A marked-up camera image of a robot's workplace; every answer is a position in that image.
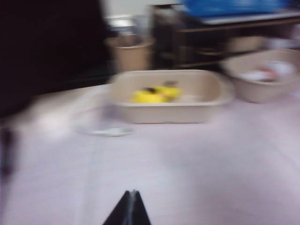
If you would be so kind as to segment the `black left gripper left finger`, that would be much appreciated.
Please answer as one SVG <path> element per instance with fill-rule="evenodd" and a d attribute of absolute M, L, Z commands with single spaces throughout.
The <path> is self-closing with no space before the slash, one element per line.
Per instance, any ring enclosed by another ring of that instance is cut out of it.
<path fill-rule="evenodd" d="M 124 225 L 128 212 L 130 192 L 126 191 L 115 205 L 103 225 Z"/>

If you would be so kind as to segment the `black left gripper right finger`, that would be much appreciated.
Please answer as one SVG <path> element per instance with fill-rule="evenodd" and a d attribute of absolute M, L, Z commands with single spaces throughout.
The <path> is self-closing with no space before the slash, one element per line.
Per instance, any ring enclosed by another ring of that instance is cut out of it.
<path fill-rule="evenodd" d="M 131 225 L 151 225 L 149 216 L 144 206 L 140 192 L 133 190 L 130 200 L 130 224 Z"/>

